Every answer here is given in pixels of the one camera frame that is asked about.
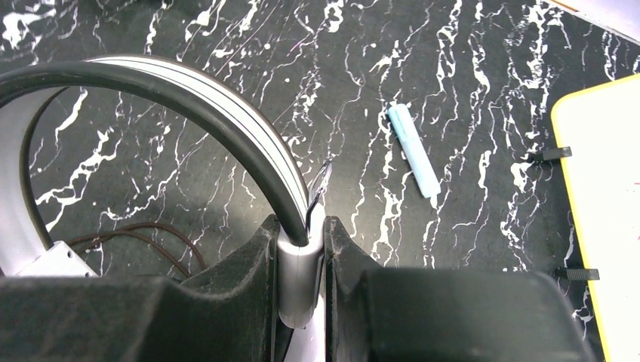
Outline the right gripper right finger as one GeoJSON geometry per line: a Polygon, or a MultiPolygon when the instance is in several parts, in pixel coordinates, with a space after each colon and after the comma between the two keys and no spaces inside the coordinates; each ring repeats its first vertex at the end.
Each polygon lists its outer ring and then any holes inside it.
{"type": "Polygon", "coordinates": [[[548,276],[385,268],[324,221],[329,361],[593,361],[548,276]]]}

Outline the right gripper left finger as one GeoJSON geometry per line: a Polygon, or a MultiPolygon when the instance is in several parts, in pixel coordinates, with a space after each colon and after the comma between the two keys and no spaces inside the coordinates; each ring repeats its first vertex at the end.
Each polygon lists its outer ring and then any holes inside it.
{"type": "Polygon", "coordinates": [[[3,361],[271,361],[279,225],[216,265],[167,277],[2,278],[3,361]]]}

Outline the black and white headphones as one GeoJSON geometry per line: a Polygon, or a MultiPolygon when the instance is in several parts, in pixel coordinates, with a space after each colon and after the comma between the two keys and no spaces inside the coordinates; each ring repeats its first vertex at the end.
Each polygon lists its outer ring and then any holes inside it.
{"type": "Polygon", "coordinates": [[[318,295],[324,211],[315,206],[290,149],[250,103],[217,79],[151,56],[104,56],[27,66],[1,76],[1,280],[99,278],[53,242],[29,181],[29,149],[46,108],[69,87],[99,87],[151,100],[197,124],[249,172],[279,225],[276,345],[271,360],[324,361],[325,304],[318,295]]]}

